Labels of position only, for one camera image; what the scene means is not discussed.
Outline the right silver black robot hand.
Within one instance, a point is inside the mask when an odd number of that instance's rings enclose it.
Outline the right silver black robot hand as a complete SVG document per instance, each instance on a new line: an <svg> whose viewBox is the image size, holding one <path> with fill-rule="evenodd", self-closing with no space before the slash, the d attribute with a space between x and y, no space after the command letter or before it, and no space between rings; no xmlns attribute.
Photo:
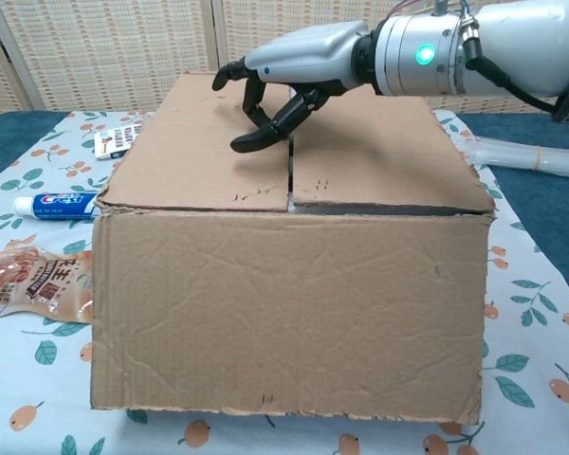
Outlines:
<svg viewBox="0 0 569 455"><path fill-rule="evenodd" d="M230 81L245 80L242 109L257 130L232 140L233 151L263 150L289 135L331 97L338 97L367 82L355 69L355 51L371 43L368 25L350 21L301 28L275 38L238 61L219 68L214 91ZM270 84L295 92L272 118L261 102Z"/></svg>

